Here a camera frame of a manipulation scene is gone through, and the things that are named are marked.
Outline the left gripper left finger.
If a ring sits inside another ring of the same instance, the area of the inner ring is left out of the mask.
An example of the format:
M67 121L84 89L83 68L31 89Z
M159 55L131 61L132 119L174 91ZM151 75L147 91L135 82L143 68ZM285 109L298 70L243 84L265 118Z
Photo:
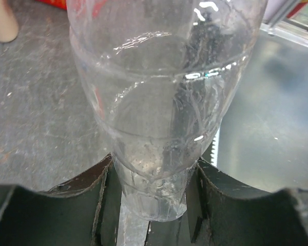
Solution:
M45 192L0 184L0 245L112 245L111 156Z

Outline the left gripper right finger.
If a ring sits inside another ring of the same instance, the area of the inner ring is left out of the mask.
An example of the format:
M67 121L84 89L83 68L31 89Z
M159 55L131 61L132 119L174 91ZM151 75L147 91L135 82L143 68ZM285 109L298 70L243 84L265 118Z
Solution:
M266 192L199 159L187 205L195 245L308 245L308 189Z

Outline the clear Pocari Sweat bottle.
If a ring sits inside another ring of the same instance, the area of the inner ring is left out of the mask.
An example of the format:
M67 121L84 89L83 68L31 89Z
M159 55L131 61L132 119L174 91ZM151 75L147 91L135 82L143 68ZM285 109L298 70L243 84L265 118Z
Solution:
M75 64L126 204L172 221L257 40L267 1L67 1Z

